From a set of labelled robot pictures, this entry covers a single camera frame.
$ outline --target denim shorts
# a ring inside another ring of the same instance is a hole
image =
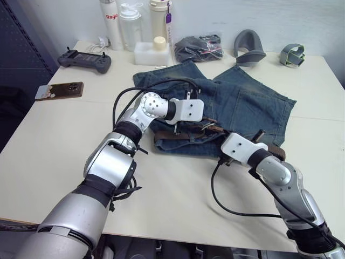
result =
[[[201,88],[199,98],[204,101],[203,116],[207,119],[179,122],[178,131],[188,134],[189,139],[158,139],[155,146],[159,150],[174,154],[219,156],[225,133],[205,129],[200,137],[201,126],[209,124],[210,119],[216,121],[216,126],[248,139],[259,130],[264,130],[266,133],[260,142],[276,146],[284,142],[287,121],[296,101],[256,81],[239,66],[226,70],[213,80],[207,79],[191,61],[133,76],[136,87],[147,87],[170,78],[188,78]],[[153,89],[164,90],[171,86],[174,86],[173,89],[160,95],[166,99],[184,99],[185,90],[190,89],[188,83],[181,82],[169,82]],[[150,128],[154,133],[174,131],[174,126],[164,120],[154,120]]]

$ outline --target green strap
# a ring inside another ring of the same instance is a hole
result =
[[[280,62],[283,65],[290,65],[290,64],[294,64],[297,66],[300,66],[303,61],[304,61],[304,46],[297,44],[297,43],[293,43],[293,44],[289,44],[287,45],[285,48],[283,48],[283,50],[280,53]]]

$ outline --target white bottle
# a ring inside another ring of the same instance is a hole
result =
[[[169,62],[169,44],[158,36],[152,42],[138,42],[134,49],[136,65],[167,66]]]
[[[153,38],[162,36],[167,38],[165,16],[168,11],[169,0],[150,0],[150,13]]]
[[[134,6],[121,4],[120,25],[125,49],[134,51],[135,44],[142,41],[141,14]]]
[[[123,43],[120,33],[118,7],[115,0],[100,0],[103,17],[107,25],[108,38],[111,49],[123,50]]]

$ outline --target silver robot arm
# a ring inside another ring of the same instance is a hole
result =
[[[146,93],[129,109],[87,159],[84,181],[67,194],[23,245],[16,259],[82,259],[93,250],[102,234],[112,201],[127,189],[136,162],[138,143],[156,118],[167,123],[201,121],[204,103],[198,99],[167,101]]]
[[[327,235],[329,228],[314,198],[304,189],[302,174],[291,164],[280,161],[267,151],[264,143],[253,143],[236,133],[231,133],[221,146],[222,152],[252,169],[250,173],[273,190],[287,208],[310,220],[322,229],[315,229],[301,218],[292,214],[281,202],[275,205],[288,227],[287,236],[297,243],[298,253],[307,259],[342,259],[345,251]]]

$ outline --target black game controller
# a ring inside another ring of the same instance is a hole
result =
[[[70,50],[69,47],[67,47],[67,49],[68,51],[58,58],[59,64],[64,67],[70,65],[91,67],[104,74],[108,71],[112,63],[112,59],[108,55],[105,55],[104,52],[102,55],[96,55]]]

